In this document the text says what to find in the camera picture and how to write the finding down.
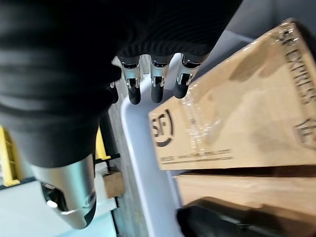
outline gray floor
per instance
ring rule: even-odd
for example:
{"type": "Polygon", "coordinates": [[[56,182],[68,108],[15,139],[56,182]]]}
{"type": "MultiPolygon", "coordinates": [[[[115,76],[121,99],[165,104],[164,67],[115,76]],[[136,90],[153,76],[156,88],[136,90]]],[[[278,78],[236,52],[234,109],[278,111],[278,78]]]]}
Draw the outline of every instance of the gray floor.
{"type": "MultiPolygon", "coordinates": [[[[141,58],[141,74],[147,74],[149,72],[150,57],[143,55],[141,58]]],[[[119,100],[116,104],[111,106],[109,115],[115,142],[121,158],[110,161],[110,166],[117,167],[123,172],[126,190],[125,194],[118,198],[119,208],[114,211],[114,215],[120,237],[147,237],[146,223],[120,119],[120,107],[123,99],[128,95],[127,86],[122,79],[116,82],[116,85],[119,100]]]]}

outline cardboard box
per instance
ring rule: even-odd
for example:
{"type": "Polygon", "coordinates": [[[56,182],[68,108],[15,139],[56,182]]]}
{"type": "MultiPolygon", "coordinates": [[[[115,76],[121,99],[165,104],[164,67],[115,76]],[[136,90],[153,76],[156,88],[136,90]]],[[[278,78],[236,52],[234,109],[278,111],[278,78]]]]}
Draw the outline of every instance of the cardboard box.
{"type": "Polygon", "coordinates": [[[161,169],[316,164],[315,85],[288,20],[149,113],[161,169]]]}
{"type": "Polygon", "coordinates": [[[114,171],[104,175],[103,181],[107,198],[115,198],[124,194],[125,187],[121,171],[114,171]]]}
{"type": "Polygon", "coordinates": [[[254,177],[189,173],[177,178],[183,205],[197,199],[217,199],[275,217],[305,223],[297,229],[293,222],[278,223],[293,237],[316,234],[315,177],[254,177]]]}

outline small cardboard box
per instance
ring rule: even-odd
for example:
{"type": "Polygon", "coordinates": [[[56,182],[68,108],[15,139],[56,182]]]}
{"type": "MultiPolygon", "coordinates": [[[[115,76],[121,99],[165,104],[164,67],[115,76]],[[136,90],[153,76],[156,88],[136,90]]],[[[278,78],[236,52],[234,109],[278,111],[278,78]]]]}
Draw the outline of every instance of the small cardboard box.
{"type": "Polygon", "coordinates": [[[125,192],[122,172],[114,171],[103,176],[107,198],[118,197],[125,192]]]}
{"type": "Polygon", "coordinates": [[[288,20],[149,113],[161,169],[316,164],[315,85],[288,20]]]}

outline sf express logo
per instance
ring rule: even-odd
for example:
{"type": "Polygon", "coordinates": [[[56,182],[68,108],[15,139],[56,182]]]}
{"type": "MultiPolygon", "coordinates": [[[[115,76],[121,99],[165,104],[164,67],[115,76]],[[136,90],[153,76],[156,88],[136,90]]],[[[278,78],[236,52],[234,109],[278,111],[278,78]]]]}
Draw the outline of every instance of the sf express logo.
{"type": "Polygon", "coordinates": [[[152,119],[152,128],[157,147],[165,147],[173,138],[173,122],[169,110],[152,119]]]}

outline yellow rack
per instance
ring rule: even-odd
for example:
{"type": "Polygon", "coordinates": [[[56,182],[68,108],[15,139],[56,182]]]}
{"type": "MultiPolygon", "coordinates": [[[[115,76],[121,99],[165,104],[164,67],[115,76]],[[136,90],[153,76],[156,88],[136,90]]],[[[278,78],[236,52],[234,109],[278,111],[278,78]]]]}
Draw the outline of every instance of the yellow rack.
{"type": "Polygon", "coordinates": [[[16,149],[10,135],[0,127],[0,159],[3,172],[3,184],[12,186],[19,184],[17,173],[16,149]]]}
{"type": "Polygon", "coordinates": [[[103,143],[103,138],[102,138],[100,127],[98,128],[98,132],[97,132],[97,139],[96,139],[96,144],[95,144],[95,150],[96,150],[96,154],[97,154],[97,158],[98,159],[106,160],[106,159],[110,159],[111,158],[110,156],[107,156],[107,154],[105,152],[105,148],[104,148],[104,143],[103,143]]]}

